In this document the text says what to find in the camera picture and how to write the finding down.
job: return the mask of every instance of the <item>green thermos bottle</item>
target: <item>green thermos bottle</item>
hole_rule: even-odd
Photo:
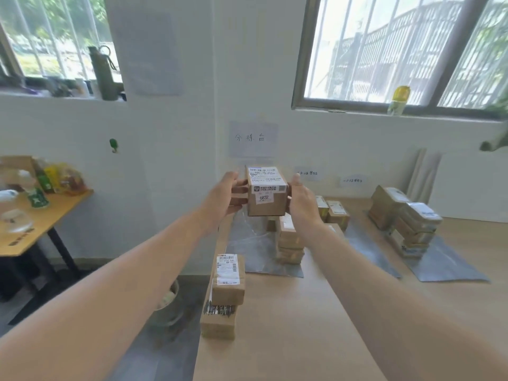
[[[97,78],[98,88],[101,90],[102,99],[111,102],[118,100],[118,89],[113,81],[109,57],[99,52],[97,47],[88,47],[92,60],[93,71]]]

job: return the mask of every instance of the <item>table leg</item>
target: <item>table leg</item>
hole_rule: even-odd
[[[32,293],[32,295],[36,295],[38,292],[37,287],[30,280],[30,278],[27,275],[25,275],[25,273],[23,273],[22,270],[20,270],[18,268],[18,266],[16,265],[16,262],[14,262],[14,260],[12,258],[8,257],[6,259],[6,263],[9,266],[9,269],[12,271],[12,273],[16,277],[16,279],[18,281],[20,281],[21,284],[23,286],[25,286],[30,291],[30,293]]]
[[[55,269],[53,269],[53,265],[49,263],[48,259],[42,252],[41,248],[38,246],[37,243],[33,245],[29,250],[28,253],[34,260],[35,264],[39,266],[39,268],[42,271],[42,274],[46,277],[48,282],[55,282],[60,283],[60,276],[56,273]]]
[[[69,254],[64,243],[60,239],[60,236],[57,234],[56,230],[54,228],[50,228],[48,230],[48,236],[51,239],[51,242],[53,242],[53,244],[55,245],[55,247],[58,250],[58,252],[60,253],[60,255],[62,256],[62,258],[63,258],[64,262],[66,263],[67,267],[69,268],[69,270],[71,270],[71,272],[74,274],[74,276],[77,279],[80,279],[81,273],[80,273],[78,267],[76,266],[76,264],[74,263],[74,260],[72,259],[71,255]]]

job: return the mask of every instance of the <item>wooden table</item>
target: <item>wooden table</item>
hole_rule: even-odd
[[[72,197],[61,194],[49,194],[47,198],[50,204],[42,209],[32,208],[25,193],[20,194],[16,198],[16,207],[26,212],[34,224],[24,233],[0,233],[0,257],[6,258],[5,261],[13,274],[33,295],[36,296],[39,293],[37,287],[17,268],[15,262],[9,258],[21,256],[27,252],[39,266],[48,282],[59,283],[59,276],[37,245],[38,239],[47,233],[74,277],[80,279],[81,273],[54,229],[54,225],[79,203],[92,195],[92,193],[93,190],[88,190],[81,195]]]
[[[422,283],[365,216],[370,200],[342,202],[402,275],[403,286],[508,356],[508,224],[447,218],[438,231],[491,284]],[[230,225],[231,217],[221,224],[215,254],[224,253]],[[201,338],[194,381],[385,380],[310,255],[304,256],[302,269],[303,279],[247,275],[236,339]]]

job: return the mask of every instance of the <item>person's left hand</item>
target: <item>person's left hand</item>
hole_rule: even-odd
[[[241,210],[247,204],[247,198],[232,198],[231,194],[247,192],[247,179],[238,179],[238,172],[226,172],[215,187],[208,192],[200,206],[201,216],[205,220],[205,231],[211,233],[228,214]]]

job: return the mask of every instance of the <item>finger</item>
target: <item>finger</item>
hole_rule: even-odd
[[[247,187],[233,187],[231,189],[231,193],[233,194],[245,194],[249,191],[249,189]]]
[[[300,174],[296,173],[293,175],[293,179],[291,179],[291,185],[292,186],[303,186],[302,182],[300,181]]]
[[[247,179],[237,179],[235,182],[235,186],[246,186],[247,185]]]
[[[247,202],[248,202],[247,198],[231,198],[229,205],[230,206],[241,206],[241,205],[246,205]]]
[[[238,212],[242,209],[242,206],[229,206],[226,211],[226,215],[233,214],[234,212]]]
[[[228,171],[224,174],[223,178],[220,180],[223,183],[228,183],[233,185],[233,182],[238,178],[237,171]]]

